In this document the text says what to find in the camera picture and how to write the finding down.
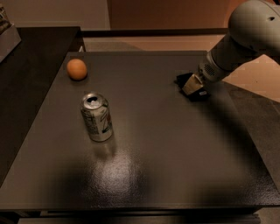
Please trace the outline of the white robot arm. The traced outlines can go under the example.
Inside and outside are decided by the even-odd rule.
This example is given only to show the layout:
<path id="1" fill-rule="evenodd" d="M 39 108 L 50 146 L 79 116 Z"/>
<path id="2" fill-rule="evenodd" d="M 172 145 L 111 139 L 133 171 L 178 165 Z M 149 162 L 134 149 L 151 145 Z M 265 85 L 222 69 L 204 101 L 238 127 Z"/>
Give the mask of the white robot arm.
<path id="1" fill-rule="evenodd" d="M 204 56 L 198 71 L 179 83 L 187 96 L 203 95 L 205 85 L 221 81 L 262 55 L 280 60 L 280 6 L 264 0 L 241 3 L 228 20 L 228 33 Z"/>

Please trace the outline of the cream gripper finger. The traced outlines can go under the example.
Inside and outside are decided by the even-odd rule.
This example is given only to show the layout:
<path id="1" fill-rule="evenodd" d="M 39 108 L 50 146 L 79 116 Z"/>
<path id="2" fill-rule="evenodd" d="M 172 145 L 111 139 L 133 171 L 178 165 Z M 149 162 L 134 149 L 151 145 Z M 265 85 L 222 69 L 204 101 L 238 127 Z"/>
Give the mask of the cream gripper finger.
<path id="1" fill-rule="evenodd" d="M 200 77 L 196 73 L 189 73 L 182 89 L 186 95 L 191 95 L 203 87 Z"/>

